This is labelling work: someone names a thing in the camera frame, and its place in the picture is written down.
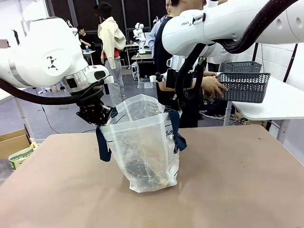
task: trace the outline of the black wall panel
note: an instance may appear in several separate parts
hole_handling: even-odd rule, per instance
[[[56,17],[62,18],[65,21],[69,20],[73,24],[67,0],[52,0],[52,5]]]
[[[97,30],[100,24],[99,17],[95,16],[93,7],[96,0],[73,0],[78,25],[85,30]]]
[[[149,26],[148,3],[146,0],[124,0],[124,10],[127,28],[135,28],[138,22],[145,27]]]
[[[150,0],[151,27],[153,26],[153,21],[156,16],[160,19],[166,14],[165,0]]]

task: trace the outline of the wall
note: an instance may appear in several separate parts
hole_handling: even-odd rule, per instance
[[[20,0],[24,20],[37,20],[48,17],[44,0]]]
[[[12,29],[18,32],[20,43],[24,39],[23,20],[48,17],[44,0],[0,0],[0,39],[7,39],[13,47],[17,45]]]
[[[289,65],[295,45],[266,45],[263,44],[263,55],[261,44],[258,47],[256,61],[264,62],[265,72],[269,72],[273,77],[282,80],[285,77],[287,67]],[[254,52],[252,46],[246,52],[239,54],[237,61],[251,61]],[[292,86],[304,90],[304,44],[299,44],[298,50],[294,59],[294,64],[289,74],[287,83]],[[276,137],[278,129],[274,126],[270,133]],[[304,120],[292,120],[286,136],[284,146],[302,163],[304,163]]]
[[[0,1],[0,39],[7,39],[12,47],[17,45],[12,29],[18,32],[20,42],[24,38],[22,20],[23,13],[19,0]]]

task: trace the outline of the desk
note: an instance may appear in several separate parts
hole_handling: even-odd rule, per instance
[[[84,56],[89,56],[89,57],[91,58],[92,65],[94,65],[93,59],[92,59],[92,54],[93,54],[94,52],[96,52],[96,51],[89,51],[89,52],[84,51],[84,52],[82,52],[82,54],[83,54]]]
[[[130,62],[130,57],[129,57],[129,49],[134,48],[134,47],[138,47],[138,44],[127,44],[125,46],[125,50],[126,50],[127,56],[128,56],[129,69],[131,69],[131,62]]]
[[[304,119],[304,91],[270,77],[263,103],[232,102],[249,120],[283,120],[277,139],[283,144],[290,120]]]
[[[133,56],[132,60],[143,61],[143,60],[153,60],[153,58],[152,58],[152,54],[141,54],[141,56],[138,56],[138,57],[136,57],[136,55]]]
[[[140,83],[144,83],[144,80],[140,77],[140,71],[139,71],[139,66],[138,66],[138,62],[145,62],[145,63],[151,63],[154,64],[154,60],[152,58],[152,54],[141,54],[141,56],[136,56],[134,55],[132,57],[132,60],[136,61],[136,65],[137,65],[137,75],[138,75],[138,88],[140,88]]]
[[[8,101],[8,100],[10,100],[10,99],[12,99],[12,98],[14,98],[13,95],[11,95],[11,94],[5,92],[4,90],[0,89],[0,104],[1,104],[1,103],[4,103],[4,102],[6,102],[6,101]],[[32,129],[31,129],[30,125],[29,125],[28,118],[27,118],[27,116],[25,115],[24,110],[22,109],[22,106],[21,106],[21,104],[20,104],[19,99],[16,98],[16,97],[15,97],[15,102],[16,102],[17,108],[18,108],[18,110],[19,110],[19,112],[20,112],[21,119],[22,119],[23,123],[25,124],[25,126],[27,127],[27,130],[28,130],[29,135],[30,135],[32,138],[34,138],[34,134],[33,134],[33,131],[32,131]]]
[[[298,228],[304,167],[256,125],[181,129],[178,185],[129,190],[94,133],[48,137],[0,188],[4,228]]]

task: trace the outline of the gray floor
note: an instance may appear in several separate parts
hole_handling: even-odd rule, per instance
[[[131,75],[124,75],[126,97],[130,98],[138,94],[156,96],[155,89],[138,89],[137,82],[133,81]],[[26,92],[35,93],[33,89]],[[68,96],[64,91],[54,93],[44,93],[44,96]],[[102,101],[106,105],[112,105],[109,95],[105,95]],[[46,116],[42,111],[41,105],[21,101],[21,105],[26,112],[29,124],[33,130],[35,139],[45,139],[52,134],[56,134],[48,125]],[[75,104],[60,106],[43,106],[51,126],[59,133],[81,133],[93,130],[95,127],[88,124],[76,115],[78,107]],[[200,127],[222,126],[223,121],[205,119],[199,122]],[[23,128],[23,121],[20,118],[14,99],[0,104],[0,135],[10,133]]]

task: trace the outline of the cardboard box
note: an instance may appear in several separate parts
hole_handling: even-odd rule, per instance
[[[24,129],[0,135],[0,160],[30,147],[30,141]]]

